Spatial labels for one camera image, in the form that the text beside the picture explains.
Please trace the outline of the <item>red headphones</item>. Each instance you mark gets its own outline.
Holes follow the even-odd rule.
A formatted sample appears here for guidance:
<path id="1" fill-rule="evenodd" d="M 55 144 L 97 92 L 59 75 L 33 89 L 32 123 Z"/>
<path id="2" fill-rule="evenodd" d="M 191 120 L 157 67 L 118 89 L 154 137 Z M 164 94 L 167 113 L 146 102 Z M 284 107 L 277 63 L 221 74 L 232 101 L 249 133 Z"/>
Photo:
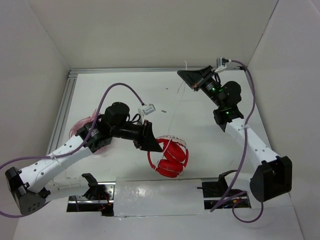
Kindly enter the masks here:
<path id="1" fill-rule="evenodd" d="M 174 135 L 163 135 L 156 138 L 158 144 L 162 144 L 162 157 L 154 164 L 151 152 L 147 152 L 150 167 L 160 175 L 167 178 L 177 178 L 187 167 L 189 150 L 187 143 Z"/>

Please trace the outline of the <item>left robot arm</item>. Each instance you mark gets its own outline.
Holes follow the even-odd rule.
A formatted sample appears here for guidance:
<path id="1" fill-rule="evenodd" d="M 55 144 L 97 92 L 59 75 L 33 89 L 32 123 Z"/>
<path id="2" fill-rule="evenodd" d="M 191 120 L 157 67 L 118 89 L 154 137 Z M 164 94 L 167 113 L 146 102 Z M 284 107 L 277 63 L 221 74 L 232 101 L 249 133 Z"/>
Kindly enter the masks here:
<path id="1" fill-rule="evenodd" d="M 83 196 L 92 200 L 107 196 L 105 186 L 90 173 L 61 182 L 54 181 L 54 178 L 76 162 L 110 145 L 113 138 L 130 140 L 141 151 L 160 153 L 162 148 L 154 137 L 152 123 L 145 119 L 155 110 L 153 104 L 143 105 L 130 120 L 130 108 L 123 102 L 114 102 L 52 153 L 39 157 L 27 167 L 6 170 L 8 188 L 21 215 L 33 214 L 49 202 L 64 197 Z"/>

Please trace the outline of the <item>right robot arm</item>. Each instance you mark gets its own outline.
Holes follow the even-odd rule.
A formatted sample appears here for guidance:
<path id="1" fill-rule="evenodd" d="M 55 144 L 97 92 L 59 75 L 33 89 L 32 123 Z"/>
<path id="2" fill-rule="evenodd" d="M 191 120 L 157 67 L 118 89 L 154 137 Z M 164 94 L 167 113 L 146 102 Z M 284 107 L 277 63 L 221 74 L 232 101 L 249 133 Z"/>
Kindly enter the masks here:
<path id="1" fill-rule="evenodd" d="M 293 164 L 289 157 L 279 156 L 258 137 L 240 112 L 241 86 L 235 81 L 224 85 L 212 66 L 200 70 L 178 70 L 178 76 L 195 92 L 203 91 L 217 109 L 213 118 L 223 132 L 229 134 L 243 147 L 255 172 L 249 189 L 255 199 L 264 203 L 292 190 Z"/>

